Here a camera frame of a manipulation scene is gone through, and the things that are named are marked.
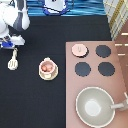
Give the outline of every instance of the pink stove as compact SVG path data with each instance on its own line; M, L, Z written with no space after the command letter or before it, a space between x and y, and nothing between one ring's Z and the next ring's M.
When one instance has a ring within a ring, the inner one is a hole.
M85 47L73 51L79 44ZM87 55L79 54L82 49L88 51ZM126 87L114 41L66 43L66 128L90 128L81 121L75 106L77 95L86 87L104 89L114 103L125 100ZM116 110L113 121L105 128L128 128L128 111Z

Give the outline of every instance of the bowl rim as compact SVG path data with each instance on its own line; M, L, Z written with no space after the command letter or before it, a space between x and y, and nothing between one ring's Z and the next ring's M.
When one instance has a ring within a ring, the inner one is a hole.
M84 91L89 90L89 89L97 89L97 90L101 90L101 91L105 92L105 93L108 95L108 97L110 98L110 100L112 101L112 104L114 104L113 98L112 98L112 97L110 96L110 94L109 94L107 91L105 91L104 89L102 89L102 88L100 88L100 87L86 87L86 88L84 88L82 91L80 91L80 93L77 95L77 98L76 98L76 112L77 112L79 118L80 118L85 124L87 124L88 126L94 127L94 128L102 128L102 127L105 127L105 126L109 125L109 124L112 122L112 120L114 119L114 117L115 117L115 109L113 109L112 117L111 117L111 119L110 119L107 123L105 123L105 124L103 124L103 125L97 125L97 126L96 126L96 125L91 125L91 124L89 124L88 122L86 122L86 121L81 117L81 115L80 115L80 113L79 113L79 110L78 110L78 108L77 108L77 104L78 104L79 97L80 97L80 95L81 95Z

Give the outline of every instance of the black burner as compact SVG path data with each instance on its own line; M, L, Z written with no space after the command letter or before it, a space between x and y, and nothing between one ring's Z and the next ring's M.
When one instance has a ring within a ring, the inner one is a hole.
M109 62L100 63L98 70L103 76L112 76L115 72L114 66Z
M96 48L96 54L102 58L106 58L111 55L111 49L106 45L99 45Z
M75 66L75 72L79 76L82 76L82 77L87 76L89 75L90 71L91 71L91 68L89 64L87 64L86 62L79 62Z

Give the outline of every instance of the blue robot part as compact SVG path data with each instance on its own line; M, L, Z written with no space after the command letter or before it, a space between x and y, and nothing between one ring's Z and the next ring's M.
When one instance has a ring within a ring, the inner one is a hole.
M14 44L11 42L11 41L3 41L2 44L1 44L1 47L2 48L12 48L14 46Z

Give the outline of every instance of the white bowl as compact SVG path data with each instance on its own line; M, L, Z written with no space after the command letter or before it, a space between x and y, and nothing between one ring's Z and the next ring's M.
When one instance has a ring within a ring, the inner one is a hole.
M99 87L87 87L76 98L76 111L80 119L94 128L105 127L115 116L112 97Z

